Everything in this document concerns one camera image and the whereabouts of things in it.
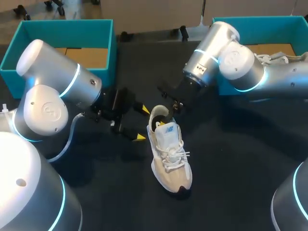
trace teal box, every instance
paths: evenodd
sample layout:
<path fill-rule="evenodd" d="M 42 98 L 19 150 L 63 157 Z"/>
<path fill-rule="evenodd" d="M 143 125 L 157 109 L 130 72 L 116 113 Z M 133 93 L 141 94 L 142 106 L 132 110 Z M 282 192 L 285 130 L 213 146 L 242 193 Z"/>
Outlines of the teal box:
<path fill-rule="evenodd" d="M 308 23 L 302 16 L 213 18 L 217 21 L 232 25 L 243 45 L 289 43 L 296 55 L 308 51 Z M 220 95 L 240 94 L 221 74 L 218 87 Z"/>
<path fill-rule="evenodd" d="M 88 68 L 103 81 L 103 86 L 114 84 L 116 75 L 116 37 L 112 20 L 49 20 L 22 21 L 0 65 L 0 74 L 12 96 L 20 99 L 25 81 L 16 72 L 17 62 L 25 48 L 41 39 L 55 48 L 107 48 L 106 68 Z"/>

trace white shoelace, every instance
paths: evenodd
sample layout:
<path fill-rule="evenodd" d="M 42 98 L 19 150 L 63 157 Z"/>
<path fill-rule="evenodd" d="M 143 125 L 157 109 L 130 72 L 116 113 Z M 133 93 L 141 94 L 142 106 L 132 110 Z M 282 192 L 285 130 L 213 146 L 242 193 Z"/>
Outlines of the white shoelace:
<path fill-rule="evenodd" d="M 190 155 L 190 152 L 185 152 L 183 150 L 184 141 L 180 142 L 180 145 L 178 148 L 169 147 L 166 150 L 159 148 L 156 146 L 156 149 L 162 152 L 162 158 L 163 158 L 163 164 L 166 170 L 172 170 L 177 169 L 179 167 L 182 167 L 185 164 L 185 161 L 183 160 L 183 157 L 187 157 Z"/>
<path fill-rule="evenodd" d="M 259 54 L 257 55 L 254 53 L 255 57 L 261 62 L 262 65 L 271 65 L 272 64 L 272 59 L 268 54 Z M 278 59 L 283 59 L 283 61 L 287 64 L 289 63 L 288 58 L 286 56 L 280 57 Z"/>

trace screw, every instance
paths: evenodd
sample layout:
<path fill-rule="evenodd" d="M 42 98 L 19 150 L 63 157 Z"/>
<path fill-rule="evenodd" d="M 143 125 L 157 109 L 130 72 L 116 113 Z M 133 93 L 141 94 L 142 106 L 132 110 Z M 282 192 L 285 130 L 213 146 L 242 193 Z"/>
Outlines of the screw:
<path fill-rule="evenodd" d="M 92 84 L 92 85 L 95 86 L 95 85 L 96 85 L 96 81 L 95 81 L 94 79 L 91 79 L 91 80 L 90 80 L 90 84 Z"/>

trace robot logo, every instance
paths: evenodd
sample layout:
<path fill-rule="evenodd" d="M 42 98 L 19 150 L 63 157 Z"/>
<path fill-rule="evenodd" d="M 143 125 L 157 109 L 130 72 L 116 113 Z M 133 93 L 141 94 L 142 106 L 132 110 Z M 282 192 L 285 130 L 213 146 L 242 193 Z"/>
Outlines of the robot logo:
<path fill-rule="evenodd" d="M 42 115 L 48 121 L 57 121 L 61 116 L 61 110 L 54 103 L 45 103 L 42 107 Z"/>

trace black table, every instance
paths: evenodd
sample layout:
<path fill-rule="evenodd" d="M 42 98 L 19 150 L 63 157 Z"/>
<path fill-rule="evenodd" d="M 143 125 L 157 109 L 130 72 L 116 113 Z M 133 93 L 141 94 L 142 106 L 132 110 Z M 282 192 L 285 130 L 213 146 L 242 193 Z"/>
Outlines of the black table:
<path fill-rule="evenodd" d="M 117 81 L 149 109 L 167 105 L 157 82 L 178 81 L 198 42 L 119 45 Z M 0 80 L 0 103 L 18 105 Z M 302 100 L 250 103 L 243 97 L 204 96 L 189 114 L 177 116 L 191 152 L 192 194 L 176 200 L 156 181 L 149 142 L 131 143 L 85 118 L 55 169 L 76 192 L 84 231 L 273 231 L 270 203 L 276 188 L 305 160 L 308 104 Z M 70 119 L 78 109 L 69 105 Z M 146 118 L 130 112 L 124 123 L 146 132 Z M 68 128 L 35 144 L 46 157 L 59 152 Z"/>

